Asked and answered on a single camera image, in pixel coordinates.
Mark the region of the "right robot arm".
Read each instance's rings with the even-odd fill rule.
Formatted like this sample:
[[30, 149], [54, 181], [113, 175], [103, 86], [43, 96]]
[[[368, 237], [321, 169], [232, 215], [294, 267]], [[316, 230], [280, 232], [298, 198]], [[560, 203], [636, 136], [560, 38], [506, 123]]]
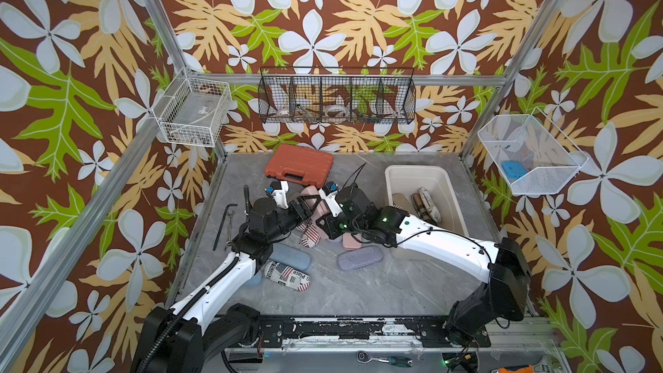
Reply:
[[328, 182], [318, 198], [328, 212], [316, 222], [329, 238], [349, 233], [363, 243], [413, 250], [462, 269], [480, 282], [467, 298], [452, 306], [446, 318], [443, 332], [454, 345], [473, 343], [496, 319], [523, 321], [532, 275], [515, 241], [469, 238], [398, 207], [379, 208], [356, 183], [338, 186]]

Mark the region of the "cream plastic storage box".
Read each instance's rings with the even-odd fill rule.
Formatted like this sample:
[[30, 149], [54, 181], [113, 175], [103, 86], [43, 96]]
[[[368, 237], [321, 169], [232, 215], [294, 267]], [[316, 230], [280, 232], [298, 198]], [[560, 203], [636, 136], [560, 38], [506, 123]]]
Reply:
[[416, 214], [398, 218], [395, 255], [407, 259], [431, 257], [468, 269], [477, 247], [464, 239], [467, 227], [447, 172], [436, 166], [395, 165], [387, 167], [385, 178], [390, 205], [394, 193], [404, 194], [413, 204], [412, 195], [426, 188], [442, 215], [441, 224], [429, 224]]

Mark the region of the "plaid glasses case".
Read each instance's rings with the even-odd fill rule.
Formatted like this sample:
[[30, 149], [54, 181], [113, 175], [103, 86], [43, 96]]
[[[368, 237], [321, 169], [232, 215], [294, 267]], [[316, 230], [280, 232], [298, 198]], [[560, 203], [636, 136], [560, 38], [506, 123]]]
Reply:
[[414, 193], [412, 195], [412, 202], [414, 204], [414, 208], [416, 210], [417, 216], [421, 219], [424, 220], [428, 223], [433, 223], [431, 216], [428, 213], [428, 210], [425, 207], [425, 204], [421, 198], [421, 195], [419, 193]]

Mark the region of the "small pink glasses case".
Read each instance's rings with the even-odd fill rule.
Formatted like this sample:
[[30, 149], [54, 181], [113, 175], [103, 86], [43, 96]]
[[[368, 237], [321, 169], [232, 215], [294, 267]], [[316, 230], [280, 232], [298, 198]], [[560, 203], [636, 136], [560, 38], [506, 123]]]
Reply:
[[362, 243], [357, 241], [352, 234], [345, 233], [342, 237], [342, 245], [345, 250], [358, 250], [362, 248]]

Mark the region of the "floral print glasses case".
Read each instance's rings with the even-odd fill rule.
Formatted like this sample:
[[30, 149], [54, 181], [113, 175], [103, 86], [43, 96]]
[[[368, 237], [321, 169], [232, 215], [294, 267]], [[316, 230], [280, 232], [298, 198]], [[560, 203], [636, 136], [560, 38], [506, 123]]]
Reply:
[[442, 223], [442, 215], [437, 205], [433, 201], [432, 195], [426, 190], [426, 188], [419, 188], [418, 193], [421, 197], [422, 203], [426, 209], [427, 214], [430, 218], [437, 224]]

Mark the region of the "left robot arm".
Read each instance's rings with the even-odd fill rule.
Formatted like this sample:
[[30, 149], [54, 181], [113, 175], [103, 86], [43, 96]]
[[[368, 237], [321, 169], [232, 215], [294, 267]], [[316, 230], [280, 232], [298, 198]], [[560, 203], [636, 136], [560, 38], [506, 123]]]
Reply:
[[307, 274], [272, 255], [293, 230], [312, 222], [321, 198], [304, 194], [288, 200], [287, 194], [288, 183], [282, 181], [273, 183], [263, 198], [244, 198], [246, 219], [227, 243], [224, 262], [192, 293], [150, 313], [132, 371], [199, 372], [209, 357], [227, 347], [254, 344], [261, 314], [242, 304], [226, 314], [220, 310], [256, 274], [298, 292], [309, 288]]

